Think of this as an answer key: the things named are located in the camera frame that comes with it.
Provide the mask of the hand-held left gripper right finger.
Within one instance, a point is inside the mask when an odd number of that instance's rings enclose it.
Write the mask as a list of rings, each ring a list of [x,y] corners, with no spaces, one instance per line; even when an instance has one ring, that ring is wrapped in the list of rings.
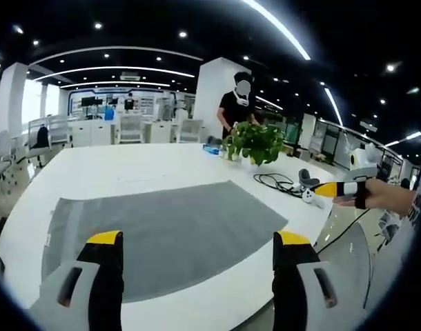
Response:
[[[287,231],[273,235],[274,330],[357,330],[371,280],[362,230],[348,230],[317,253]]]

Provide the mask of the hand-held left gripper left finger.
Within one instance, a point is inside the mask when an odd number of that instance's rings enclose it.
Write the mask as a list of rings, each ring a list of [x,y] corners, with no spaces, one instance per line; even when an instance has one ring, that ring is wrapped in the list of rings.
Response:
[[[29,309],[41,330],[122,329],[123,243],[120,230],[96,234],[43,281]]]

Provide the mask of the person's right hand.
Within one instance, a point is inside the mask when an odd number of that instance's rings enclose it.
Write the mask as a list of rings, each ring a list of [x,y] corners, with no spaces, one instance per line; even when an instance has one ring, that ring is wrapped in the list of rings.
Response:
[[[367,179],[365,182],[360,182],[361,192],[354,197],[336,197],[333,199],[335,204],[344,207],[355,207],[357,209],[376,208],[380,202],[380,184],[384,184],[378,179]]]

